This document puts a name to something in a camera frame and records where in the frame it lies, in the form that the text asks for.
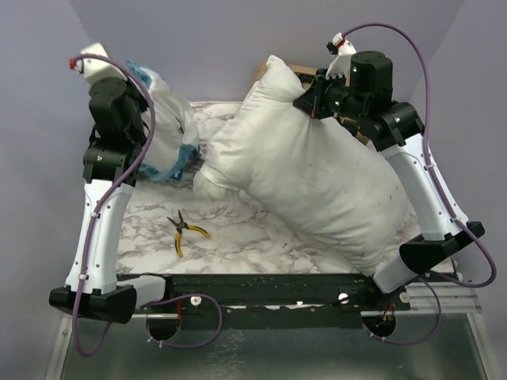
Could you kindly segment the white pillowcase blue trim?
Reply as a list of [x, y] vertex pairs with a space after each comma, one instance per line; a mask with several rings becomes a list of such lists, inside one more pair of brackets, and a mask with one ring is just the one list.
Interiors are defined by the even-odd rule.
[[131, 60], [126, 65], [145, 85], [154, 103], [154, 137], [139, 170], [153, 181], [179, 181], [185, 167], [200, 158], [193, 110], [157, 72]]

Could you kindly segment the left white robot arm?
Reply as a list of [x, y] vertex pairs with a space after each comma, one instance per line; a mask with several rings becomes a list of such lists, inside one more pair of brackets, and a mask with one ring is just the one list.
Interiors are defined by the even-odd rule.
[[89, 95], [94, 126], [83, 156], [82, 230], [67, 279], [50, 291], [49, 303], [76, 317], [126, 324], [144, 303], [163, 313], [175, 301], [159, 278], [119, 282], [116, 277], [120, 230], [147, 141], [142, 114], [148, 103], [121, 78], [95, 82]]

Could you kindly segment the white pillow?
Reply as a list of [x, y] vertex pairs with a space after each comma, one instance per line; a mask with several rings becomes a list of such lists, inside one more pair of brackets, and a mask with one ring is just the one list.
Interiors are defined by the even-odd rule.
[[300, 80], [279, 57], [208, 141], [193, 179], [202, 198], [244, 191], [297, 233], [369, 276], [379, 267], [409, 204], [395, 171], [335, 119], [293, 106]]

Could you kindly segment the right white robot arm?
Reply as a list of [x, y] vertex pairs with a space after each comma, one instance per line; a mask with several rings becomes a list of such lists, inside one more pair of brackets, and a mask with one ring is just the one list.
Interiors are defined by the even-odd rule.
[[421, 232], [399, 248], [398, 257], [378, 270], [364, 289], [365, 303], [381, 310], [392, 292], [434, 266], [478, 242], [485, 233], [456, 204], [425, 138], [415, 107], [392, 98], [393, 63], [379, 51], [341, 52], [319, 69], [304, 95], [294, 101], [313, 119], [340, 116], [356, 121], [402, 183], [415, 210]]

